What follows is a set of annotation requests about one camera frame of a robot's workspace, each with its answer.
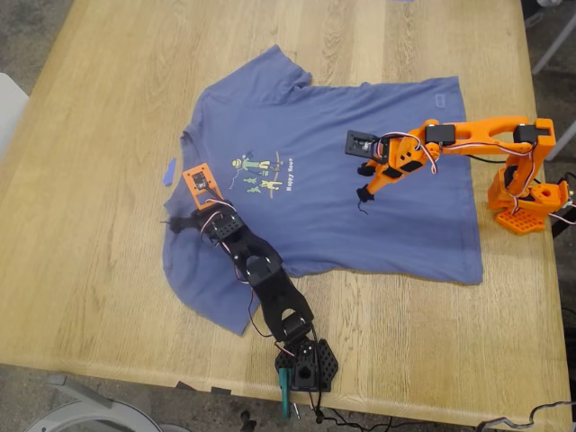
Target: t-shirt sleeve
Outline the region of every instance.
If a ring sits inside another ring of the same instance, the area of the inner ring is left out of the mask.
[[[287,58],[278,45],[206,88],[206,93],[235,102],[281,103],[295,87],[310,84],[311,74]]]

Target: green clamp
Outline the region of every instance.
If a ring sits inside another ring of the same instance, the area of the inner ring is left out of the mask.
[[[292,368],[281,367],[278,370],[278,384],[282,390],[282,417],[290,418],[290,382],[292,380]]]

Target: orange bracket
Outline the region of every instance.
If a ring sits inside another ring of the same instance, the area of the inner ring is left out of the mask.
[[[182,173],[182,177],[184,178],[184,181],[190,190],[190,194],[196,203],[196,207],[199,210],[210,207],[216,203],[206,202],[206,200],[203,200],[202,202],[200,201],[199,197],[202,194],[212,196],[208,188],[212,189],[220,198],[222,197],[220,189],[216,184],[216,180],[214,180],[214,177],[208,168],[208,164],[193,166],[192,168],[185,170]]]

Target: black cable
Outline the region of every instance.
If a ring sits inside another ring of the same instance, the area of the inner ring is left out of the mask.
[[[534,409],[532,409],[530,411],[530,415],[528,417],[528,419],[530,421],[528,421],[527,423],[520,423],[520,424],[514,423],[512,420],[508,419],[507,417],[500,417],[500,418],[495,418],[493,420],[482,421],[476,427],[476,432],[482,432],[484,430],[484,428],[492,428],[493,426],[498,425],[500,423],[505,423],[508,427],[513,428],[513,429],[528,429],[534,425],[534,415],[536,414],[536,412],[538,410],[540,410],[542,408],[552,408],[552,407],[555,407],[557,405],[576,405],[576,401],[559,400],[559,401],[553,402],[553,403],[545,403],[543,405],[538,405],[537,407],[535,407]]]
[[[207,190],[208,192],[210,192],[212,195],[214,195],[214,197],[215,197],[217,200],[221,200],[221,199],[222,199],[222,198],[221,198],[216,192],[214,192],[214,190],[213,190],[211,187],[209,187],[208,185],[206,185],[206,190]]]
[[[378,423],[376,425],[373,425],[372,427],[363,427],[362,425],[359,425],[358,423],[352,422],[352,421],[347,421],[338,411],[336,411],[333,408],[330,408],[330,410],[332,410],[334,412],[334,414],[337,415],[337,417],[341,420],[341,422],[338,422],[337,419],[333,418],[333,417],[325,417],[323,418],[324,420],[330,420],[333,421],[334,423],[336,423],[336,426],[348,426],[349,428],[354,428],[354,429],[360,429],[362,432],[372,432],[373,430],[375,430],[376,428],[380,428],[380,427],[384,427],[386,426],[386,429],[384,430],[384,432],[388,432],[388,429],[390,428],[397,428],[399,426],[404,426],[404,425],[410,425],[410,424],[419,424],[419,423],[427,423],[426,421],[419,421],[419,422],[405,422],[405,423],[400,423],[399,425],[393,426],[392,425],[392,420],[393,417],[390,417],[390,420],[388,421],[388,423]]]
[[[391,428],[399,428],[401,426],[407,426],[407,425],[424,425],[426,423],[430,423],[429,421],[405,421],[404,423],[399,423],[397,425],[391,425]]]
[[[562,308],[563,311],[567,311],[569,313],[571,313],[572,315],[576,316],[576,311],[569,309],[569,308]]]
[[[568,177],[572,177],[574,180],[576,180],[576,174],[571,173],[570,171],[568,171],[566,174],[564,174],[563,179],[568,181]]]
[[[316,366],[318,367],[318,400],[314,412],[318,416],[320,413],[320,401],[322,401],[322,366],[320,365],[320,352],[318,350],[318,336],[316,336],[316,329],[314,324],[310,323],[312,335],[314,336],[314,355],[316,356]]]
[[[272,337],[272,333],[270,333],[269,335],[265,335],[264,333],[262,333],[258,327],[256,327],[256,324],[254,324],[254,320],[252,319],[252,311],[250,310],[250,308],[252,307],[252,302],[254,301],[254,289],[252,289],[252,297],[250,297],[250,304],[248,305],[248,316],[250,317],[250,322],[252,323],[252,326],[254,327],[254,329],[256,329],[256,331],[258,332],[258,334],[262,337],[262,338],[271,338]]]
[[[476,160],[480,160],[481,162],[487,162],[489,164],[505,164],[506,161],[505,160],[489,160],[489,159],[484,159],[482,157],[477,157],[474,155],[466,155],[468,158],[472,158],[472,159],[476,159]]]
[[[362,209],[360,208],[360,204],[361,204],[361,203],[362,203],[362,200],[359,200],[359,201],[358,201],[358,210],[359,210],[360,212],[362,212],[362,213],[368,214],[368,211],[362,210]]]

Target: chair leg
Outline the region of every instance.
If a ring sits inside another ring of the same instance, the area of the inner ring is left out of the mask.
[[[546,160],[551,161],[552,159],[554,159],[555,156],[558,154],[558,152],[562,150],[564,147],[566,147],[568,141],[570,141],[574,136],[576,136],[576,120],[570,125],[568,130],[566,130],[566,132],[563,133],[562,136],[556,141],[556,145],[552,147],[552,150],[550,150],[550,153],[548,153],[548,155],[546,156]]]
[[[563,42],[566,41],[566,38],[568,38],[568,36],[570,35],[570,33],[572,33],[572,30],[574,30],[574,28],[576,28],[576,13],[574,13],[574,16],[568,21],[568,23],[562,29],[560,34],[556,37],[554,42],[552,42],[552,45],[550,45],[550,48],[544,53],[542,58],[538,60],[538,62],[532,69],[532,75],[536,75],[538,72],[542,70],[544,66],[546,66],[548,60],[561,47]]]

